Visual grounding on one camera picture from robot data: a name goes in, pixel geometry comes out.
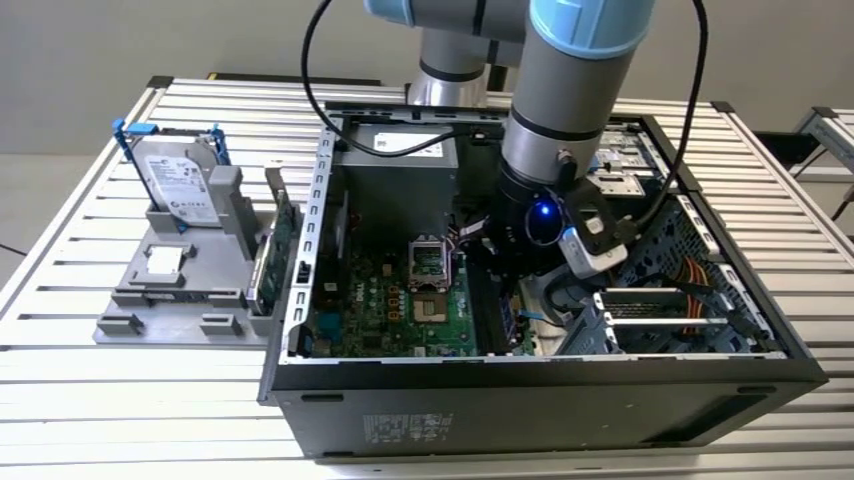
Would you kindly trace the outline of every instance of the power supply label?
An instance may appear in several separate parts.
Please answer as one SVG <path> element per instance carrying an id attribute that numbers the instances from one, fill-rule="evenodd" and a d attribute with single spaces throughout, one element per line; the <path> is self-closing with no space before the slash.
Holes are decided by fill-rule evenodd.
<path id="1" fill-rule="evenodd" d="M 218 223 L 211 193 L 196 162 L 185 157 L 148 155 L 145 163 L 169 213 L 188 225 Z"/>
<path id="2" fill-rule="evenodd" d="M 415 145 L 432 140 L 438 136 L 439 135 L 435 135 L 432 133 L 380 132 L 374 136 L 374 150 L 379 150 L 380 152 L 395 152 L 398 150 L 403 150 L 404 148 L 414 147 Z M 442 142 L 407 155 L 407 157 L 435 158 L 442 158 L 442 156 Z"/>
<path id="3" fill-rule="evenodd" d="M 368 443 L 430 443 L 447 439 L 454 414 L 363 415 L 362 420 Z"/>

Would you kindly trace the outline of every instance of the wire bundle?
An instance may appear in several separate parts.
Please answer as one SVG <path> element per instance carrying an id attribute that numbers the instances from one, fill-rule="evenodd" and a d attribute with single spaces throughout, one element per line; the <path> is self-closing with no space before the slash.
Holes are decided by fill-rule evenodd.
<path id="1" fill-rule="evenodd" d="M 675 276 L 677 281 L 693 285 L 709 286 L 709 274 L 706 269 L 691 257 L 683 258 L 682 268 Z M 701 318 L 703 314 L 703 303 L 693 295 L 687 295 L 687 318 Z M 698 327 L 685 327 L 682 333 L 695 335 L 699 333 Z"/>

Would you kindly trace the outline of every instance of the robotic arm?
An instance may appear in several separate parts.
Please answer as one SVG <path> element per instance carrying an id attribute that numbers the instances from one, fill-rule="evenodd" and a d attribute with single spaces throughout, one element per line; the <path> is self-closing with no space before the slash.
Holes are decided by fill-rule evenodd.
<path id="1" fill-rule="evenodd" d="M 483 45 L 510 49 L 523 42 L 502 142 L 500 195 L 480 225 L 499 258 L 479 243 L 468 244 L 468 253 L 492 258 L 494 271 L 511 278 L 536 269 L 530 259 L 555 244 L 579 278 L 626 258 L 634 223 L 612 218 L 584 175 L 654 3 L 531 0 L 526 11 L 520 1 L 366 0 L 371 13 L 430 27 L 410 103 L 482 106 Z M 478 37 L 484 32 L 488 41 Z M 594 207 L 592 220 L 582 216 L 582 205 Z"/>

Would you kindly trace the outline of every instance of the metal frame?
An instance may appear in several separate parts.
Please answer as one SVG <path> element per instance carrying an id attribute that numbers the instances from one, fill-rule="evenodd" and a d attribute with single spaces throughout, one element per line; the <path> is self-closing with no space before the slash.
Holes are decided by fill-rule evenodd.
<path id="1" fill-rule="evenodd" d="M 319 85 L 315 90 L 322 101 L 403 99 L 396 88 Z M 490 104 L 506 108 L 508 100 L 510 95 L 494 94 Z M 616 111 L 655 115 L 666 135 L 678 141 L 683 102 L 620 100 Z M 271 161 L 282 162 L 291 198 L 306 202 L 320 126 L 298 84 L 176 80 L 168 88 L 145 90 L 128 121 L 147 119 L 176 128 L 207 128 L 219 120 L 232 161 L 244 167 L 244 193 L 256 207 L 272 208 L 263 177 Z M 3 463 L 28 465 L 9 473 L 33 479 L 60 474 L 851 478 L 850 252 L 839 250 L 842 239 L 829 225 L 814 220 L 823 215 L 799 187 L 781 183 L 787 175 L 771 166 L 777 162 L 754 140 L 737 115 L 701 104 L 686 163 L 831 381 L 709 447 L 655 455 L 610 451 L 468 456 L 455 462 L 302 460 L 280 410 L 255 403 L 263 352 L 91 348 L 95 313 L 104 304 L 100 292 L 87 289 L 115 286 L 108 285 L 117 281 L 113 271 L 124 271 L 144 233 L 137 227 L 144 224 L 144 192 L 132 186 L 132 167 L 119 162 L 111 142 L 0 294 L 0 343 L 12 345 L 0 351 Z"/>

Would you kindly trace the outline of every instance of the green circuit board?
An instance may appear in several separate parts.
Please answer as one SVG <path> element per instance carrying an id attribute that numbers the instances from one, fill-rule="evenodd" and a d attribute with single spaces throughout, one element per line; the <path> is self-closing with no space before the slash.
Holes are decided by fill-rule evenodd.
<path id="1" fill-rule="evenodd" d="M 419 294 L 407 290 L 403 252 L 352 252 L 342 341 L 331 347 L 335 357 L 478 355 L 462 259 L 451 262 L 448 291 Z"/>

